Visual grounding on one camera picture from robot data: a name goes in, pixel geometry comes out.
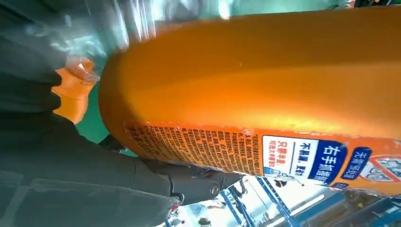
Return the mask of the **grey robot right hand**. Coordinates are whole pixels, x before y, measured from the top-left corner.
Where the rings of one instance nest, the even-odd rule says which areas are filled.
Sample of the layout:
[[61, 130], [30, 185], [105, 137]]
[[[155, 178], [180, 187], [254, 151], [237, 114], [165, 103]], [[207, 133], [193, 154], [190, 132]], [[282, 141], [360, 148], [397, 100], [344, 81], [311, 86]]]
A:
[[3, 227], [153, 227], [178, 195], [211, 199], [238, 174], [113, 153], [57, 115], [56, 68], [66, 55], [30, 21], [0, 20], [0, 224]]

